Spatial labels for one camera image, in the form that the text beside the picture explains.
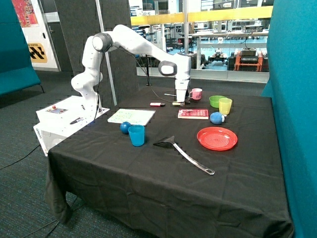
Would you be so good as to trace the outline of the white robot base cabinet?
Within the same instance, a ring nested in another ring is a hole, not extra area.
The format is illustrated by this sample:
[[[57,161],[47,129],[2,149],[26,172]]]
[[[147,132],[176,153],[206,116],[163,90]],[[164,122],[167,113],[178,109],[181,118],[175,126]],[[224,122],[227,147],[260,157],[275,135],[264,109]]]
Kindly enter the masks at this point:
[[[39,123],[33,126],[33,129],[47,156],[51,148],[108,111],[108,108],[96,109],[88,106],[81,96],[70,96],[36,111]],[[83,118],[83,120],[70,124],[77,118]]]

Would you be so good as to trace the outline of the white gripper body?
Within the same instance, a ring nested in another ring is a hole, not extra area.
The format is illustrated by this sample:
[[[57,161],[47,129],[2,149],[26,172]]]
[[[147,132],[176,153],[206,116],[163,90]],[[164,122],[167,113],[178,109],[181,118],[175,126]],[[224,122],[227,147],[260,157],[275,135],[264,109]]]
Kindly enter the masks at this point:
[[[188,96],[189,83],[175,83],[176,102],[185,102]]]

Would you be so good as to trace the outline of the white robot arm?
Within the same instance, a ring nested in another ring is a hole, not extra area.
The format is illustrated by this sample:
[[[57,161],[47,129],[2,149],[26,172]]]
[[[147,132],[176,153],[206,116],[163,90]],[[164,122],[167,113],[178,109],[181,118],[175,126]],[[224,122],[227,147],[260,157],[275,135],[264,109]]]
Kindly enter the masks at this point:
[[[73,89],[83,98],[84,113],[94,116],[102,109],[99,94],[94,90],[103,79],[102,59],[110,55],[114,69],[124,79],[133,75],[136,55],[148,55],[159,61],[158,70],[162,76],[174,76],[176,102],[184,104],[188,98],[191,58],[184,53],[171,55],[160,49],[137,32],[125,25],[117,25],[111,31],[90,36],[82,55],[83,72],[71,80]]]

